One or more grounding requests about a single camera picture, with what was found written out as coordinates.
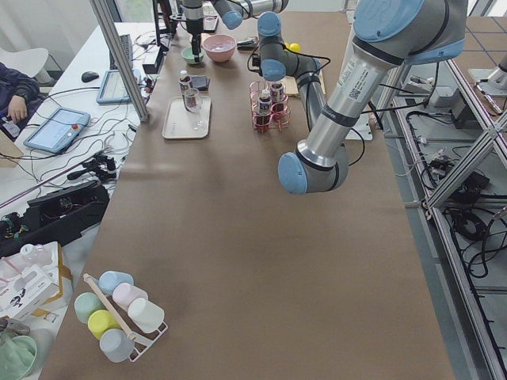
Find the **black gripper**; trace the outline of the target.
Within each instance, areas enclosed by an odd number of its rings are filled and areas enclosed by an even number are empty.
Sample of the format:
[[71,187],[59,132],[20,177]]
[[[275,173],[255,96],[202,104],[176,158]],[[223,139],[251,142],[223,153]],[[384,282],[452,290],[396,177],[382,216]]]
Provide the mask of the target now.
[[184,9],[183,14],[170,16],[171,21],[185,22],[186,30],[192,35],[191,47],[193,62],[196,63],[196,52],[201,57],[201,34],[204,32],[204,12],[202,9]]
[[238,50],[255,50],[259,45],[259,39],[257,36],[249,36],[245,39],[237,41]]

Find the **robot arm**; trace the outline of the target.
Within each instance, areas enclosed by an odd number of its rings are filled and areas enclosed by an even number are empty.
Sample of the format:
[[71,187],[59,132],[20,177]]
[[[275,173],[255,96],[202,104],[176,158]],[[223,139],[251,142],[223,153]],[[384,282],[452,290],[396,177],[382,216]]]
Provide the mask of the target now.
[[436,63],[463,50],[467,19],[465,1],[360,1],[356,6],[352,54],[336,89],[324,98],[317,60],[289,51],[282,39],[279,12],[284,1],[253,1],[260,71],[268,82],[289,76],[306,101],[310,133],[294,151],[283,154],[278,177],[291,194],[328,192],[348,173],[343,144],[386,73],[402,64]]

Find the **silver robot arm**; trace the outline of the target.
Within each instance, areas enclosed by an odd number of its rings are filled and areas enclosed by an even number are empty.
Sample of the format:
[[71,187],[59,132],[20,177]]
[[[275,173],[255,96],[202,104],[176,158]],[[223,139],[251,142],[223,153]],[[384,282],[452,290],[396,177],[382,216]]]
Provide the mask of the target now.
[[[187,32],[191,35],[191,48],[193,60],[197,63],[201,53],[201,35],[204,33],[204,1],[180,1],[183,11],[183,22]],[[244,1],[211,1],[219,17],[230,30],[236,29],[243,20],[260,16],[267,11],[280,13],[287,5],[288,0],[244,0]]]

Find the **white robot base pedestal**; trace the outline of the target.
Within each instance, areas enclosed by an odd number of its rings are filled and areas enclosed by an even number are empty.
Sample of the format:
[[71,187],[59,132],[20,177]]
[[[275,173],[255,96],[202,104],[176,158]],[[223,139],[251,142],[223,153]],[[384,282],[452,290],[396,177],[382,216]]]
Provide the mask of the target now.
[[346,140],[364,141],[373,140],[372,127],[370,126],[370,116],[368,113],[362,114],[351,131],[346,135]]

